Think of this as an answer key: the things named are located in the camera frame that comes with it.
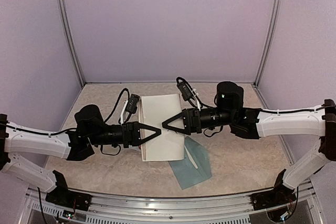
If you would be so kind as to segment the beige ornate letter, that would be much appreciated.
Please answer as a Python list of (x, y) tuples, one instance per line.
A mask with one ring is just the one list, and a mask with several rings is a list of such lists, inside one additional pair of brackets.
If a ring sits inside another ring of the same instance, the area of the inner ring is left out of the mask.
[(167, 119), (182, 112), (178, 94), (142, 96), (139, 122), (161, 130), (161, 134), (141, 145), (144, 162), (180, 161), (184, 158), (185, 136), (162, 127)]

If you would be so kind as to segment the beige lined letter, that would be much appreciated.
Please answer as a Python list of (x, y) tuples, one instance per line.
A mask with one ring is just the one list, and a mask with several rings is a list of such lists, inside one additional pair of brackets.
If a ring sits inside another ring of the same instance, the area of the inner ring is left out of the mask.
[(190, 162), (192, 163), (192, 165), (195, 167), (195, 169), (198, 169), (198, 165), (195, 163), (193, 157), (191, 156), (191, 154), (190, 154), (190, 152), (188, 151), (188, 149), (187, 149), (186, 146), (184, 146), (184, 149), (185, 149), (185, 151), (186, 151), (186, 153), (187, 153), (187, 156), (188, 156)]

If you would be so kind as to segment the teal paper envelope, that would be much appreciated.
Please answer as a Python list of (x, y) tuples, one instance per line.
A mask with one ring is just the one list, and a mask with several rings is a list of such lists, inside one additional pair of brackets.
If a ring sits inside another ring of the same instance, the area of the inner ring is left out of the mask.
[(184, 158), (180, 161), (169, 161), (169, 165), (177, 179), (181, 190), (185, 190), (212, 177), (211, 164), (205, 147), (190, 137), (186, 137), (184, 146), (187, 147), (198, 169), (190, 162), (184, 149)]

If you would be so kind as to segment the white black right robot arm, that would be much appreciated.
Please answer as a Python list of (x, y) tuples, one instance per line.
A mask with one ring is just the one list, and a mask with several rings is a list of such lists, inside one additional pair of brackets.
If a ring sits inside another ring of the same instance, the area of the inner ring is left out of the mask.
[(162, 127), (191, 135), (205, 129), (228, 125), (237, 137), (258, 140), (273, 135), (314, 135), (317, 144), (289, 169), (277, 177), (269, 192), (273, 205), (281, 204), (302, 181), (335, 161), (335, 102), (326, 99), (322, 105), (296, 110), (245, 108), (244, 89), (224, 81), (216, 87), (215, 106), (184, 109), (167, 119)]

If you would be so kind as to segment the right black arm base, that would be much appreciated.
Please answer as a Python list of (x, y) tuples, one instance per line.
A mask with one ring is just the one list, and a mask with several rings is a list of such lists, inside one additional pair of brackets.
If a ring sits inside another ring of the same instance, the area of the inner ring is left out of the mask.
[(266, 208), (272, 208), (283, 204), (288, 204), (296, 200), (293, 192), (275, 192), (274, 190), (265, 191), (262, 193), (255, 193), (250, 196), (254, 211)]

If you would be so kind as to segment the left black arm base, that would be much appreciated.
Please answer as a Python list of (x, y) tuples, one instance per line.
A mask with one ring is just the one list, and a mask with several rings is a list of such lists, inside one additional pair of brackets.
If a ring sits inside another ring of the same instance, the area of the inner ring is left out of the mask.
[(46, 195), (46, 201), (73, 210), (88, 211), (92, 196), (72, 190), (55, 189)]

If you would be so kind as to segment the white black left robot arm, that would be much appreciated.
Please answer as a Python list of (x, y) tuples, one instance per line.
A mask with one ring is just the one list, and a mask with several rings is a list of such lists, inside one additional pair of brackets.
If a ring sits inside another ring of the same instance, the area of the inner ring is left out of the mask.
[(73, 201), (74, 195), (68, 190), (64, 175), (34, 164), (20, 156), (21, 152), (77, 162), (92, 156), (97, 146), (140, 146), (161, 135), (161, 129), (140, 122), (108, 125), (94, 104), (77, 112), (75, 120), (76, 128), (40, 132), (10, 122), (6, 114), (1, 114), (1, 172), (37, 186), (66, 206)]

